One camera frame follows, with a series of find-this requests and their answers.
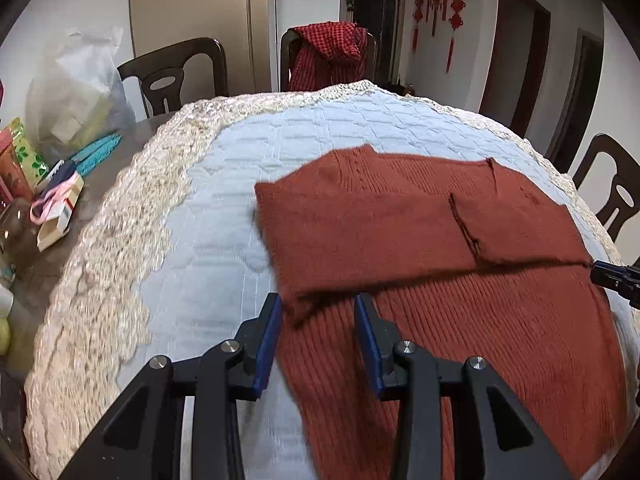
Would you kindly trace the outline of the dark wooden chair far left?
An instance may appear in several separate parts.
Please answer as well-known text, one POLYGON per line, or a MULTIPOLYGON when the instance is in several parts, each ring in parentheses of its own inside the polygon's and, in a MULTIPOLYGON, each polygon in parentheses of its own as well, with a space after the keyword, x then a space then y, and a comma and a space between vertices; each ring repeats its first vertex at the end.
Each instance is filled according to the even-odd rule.
POLYGON ((142 96, 150 103, 153 116, 176 112, 182 107, 180 94, 184 66, 197 55, 206 55, 213 65, 215 96, 228 96, 226 52, 214 38, 198 37, 138 56, 119 65, 122 81, 137 78, 142 96))

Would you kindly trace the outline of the pink handled scissors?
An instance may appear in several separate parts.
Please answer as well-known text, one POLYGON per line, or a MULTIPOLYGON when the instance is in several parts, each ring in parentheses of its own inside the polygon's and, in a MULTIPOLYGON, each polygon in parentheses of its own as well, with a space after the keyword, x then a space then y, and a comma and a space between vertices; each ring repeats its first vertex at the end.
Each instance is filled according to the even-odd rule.
POLYGON ((74 208, 83 187, 84 179, 75 171, 68 179, 55 185, 43 197, 32 203, 29 211, 30 221, 41 226, 58 204, 67 204, 74 208))

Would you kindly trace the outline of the white plastic bag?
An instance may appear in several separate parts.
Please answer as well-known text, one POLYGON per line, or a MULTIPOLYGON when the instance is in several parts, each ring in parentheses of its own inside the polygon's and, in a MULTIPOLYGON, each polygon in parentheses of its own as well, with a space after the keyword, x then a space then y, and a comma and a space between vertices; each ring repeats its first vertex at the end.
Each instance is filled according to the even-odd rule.
POLYGON ((115 63, 123 34, 68 28, 47 43, 27 93, 25 129, 48 164, 136 122, 115 63))

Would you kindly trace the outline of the green leaf print package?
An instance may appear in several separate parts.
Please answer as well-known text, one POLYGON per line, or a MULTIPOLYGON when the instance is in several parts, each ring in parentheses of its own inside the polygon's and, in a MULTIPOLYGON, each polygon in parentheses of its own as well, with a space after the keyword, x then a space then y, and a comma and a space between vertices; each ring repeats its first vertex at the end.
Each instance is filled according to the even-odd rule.
POLYGON ((50 168, 30 144, 20 118, 14 118, 9 123, 9 129, 17 162, 22 168, 29 187, 34 190, 42 179, 47 177, 50 168))

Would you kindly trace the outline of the cream lace tablecloth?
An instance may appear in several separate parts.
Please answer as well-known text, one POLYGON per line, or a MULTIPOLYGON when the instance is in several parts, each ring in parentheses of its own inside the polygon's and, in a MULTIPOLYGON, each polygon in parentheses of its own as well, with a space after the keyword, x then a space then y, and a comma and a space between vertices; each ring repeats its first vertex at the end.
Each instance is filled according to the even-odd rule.
POLYGON ((58 478, 123 387, 120 370, 151 340, 143 281, 160 267, 168 214, 190 193, 189 170, 219 133, 255 112, 382 90, 369 81, 317 92, 247 94, 184 106, 161 124, 99 196, 70 251, 35 339, 26 380, 32 472, 58 478))

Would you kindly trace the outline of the teal glittery pouch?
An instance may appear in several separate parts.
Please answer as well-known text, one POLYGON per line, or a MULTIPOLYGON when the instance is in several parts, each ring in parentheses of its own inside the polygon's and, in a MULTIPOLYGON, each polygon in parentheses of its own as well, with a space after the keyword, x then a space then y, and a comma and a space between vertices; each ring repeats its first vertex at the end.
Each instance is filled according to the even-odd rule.
POLYGON ((85 178, 105 162, 122 140, 122 136, 111 133, 103 138, 93 141, 85 148, 73 155, 70 160, 76 165, 76 171, 85 178))

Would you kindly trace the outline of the dark wooden chair right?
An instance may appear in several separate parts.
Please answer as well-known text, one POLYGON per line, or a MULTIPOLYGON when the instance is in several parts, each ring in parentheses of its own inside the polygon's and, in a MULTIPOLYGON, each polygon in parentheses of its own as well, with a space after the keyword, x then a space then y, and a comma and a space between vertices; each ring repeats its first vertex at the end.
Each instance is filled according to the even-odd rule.
POLYGON ((582 185, 594 160, 601 153, 612 157, 616 171, 612 177, 608 200, 596 216, 602 224, 612 219, 608 234, 615 242, 623 225, 639 213, 640 168, 638 162, 612 136, 599 133, 592 138, 574 174, 576 188, 582 185))

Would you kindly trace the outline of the red checkered cloth on chair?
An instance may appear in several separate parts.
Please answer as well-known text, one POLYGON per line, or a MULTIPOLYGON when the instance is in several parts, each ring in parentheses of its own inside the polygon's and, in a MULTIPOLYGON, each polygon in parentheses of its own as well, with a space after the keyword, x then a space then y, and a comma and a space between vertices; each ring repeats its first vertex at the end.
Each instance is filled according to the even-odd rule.
POLYGON ((294 32, 302 46, 291 70, 291 91, 318 91, 364 78, 367 29, 351 22, 323 22, 297 26, 294 32))

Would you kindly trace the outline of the rust red knit sweater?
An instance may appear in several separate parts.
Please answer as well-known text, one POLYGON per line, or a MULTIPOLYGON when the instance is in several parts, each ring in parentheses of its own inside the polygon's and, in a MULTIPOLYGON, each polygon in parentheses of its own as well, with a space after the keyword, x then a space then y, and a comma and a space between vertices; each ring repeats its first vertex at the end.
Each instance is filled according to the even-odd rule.
POLYGON ((362 292, 434 356, 488 359, 573 476, 622 445, 631 396, 610 303, 567 208, 524 174, 363 145, 255 194, 283 301, 279 365, 320 478, 392 466, 398 407, 367 383, 362 292))

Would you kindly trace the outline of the red Chinese knot decorations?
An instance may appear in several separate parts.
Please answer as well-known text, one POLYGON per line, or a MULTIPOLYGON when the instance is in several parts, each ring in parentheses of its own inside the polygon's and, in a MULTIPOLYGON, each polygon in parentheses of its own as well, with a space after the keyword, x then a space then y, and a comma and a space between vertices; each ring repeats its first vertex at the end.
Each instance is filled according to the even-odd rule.
POLYGON ((440 23, 448 23, 451 35, 448 44, 446 58, 446 73, 450 72, 454 46, 456 45, 456 33, 464 24, 462 12, 466 7, 464 0, 414 0, 413 26, 411 36, 411 52, 418 50, 420 31, 427 24, 431 25, 430 35, 434 38, 440 23))

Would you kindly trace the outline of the cream cardboard box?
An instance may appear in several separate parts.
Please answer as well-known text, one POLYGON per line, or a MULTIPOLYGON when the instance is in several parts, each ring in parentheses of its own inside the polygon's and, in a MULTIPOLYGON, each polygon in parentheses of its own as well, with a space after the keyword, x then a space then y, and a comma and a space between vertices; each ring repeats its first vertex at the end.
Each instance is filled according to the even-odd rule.
POLYGON ((39 226, 37 248, 40 252, 44 252, 68 233, 74 209, 75 207, 67 204, 58 204, 48 220, 39 226))

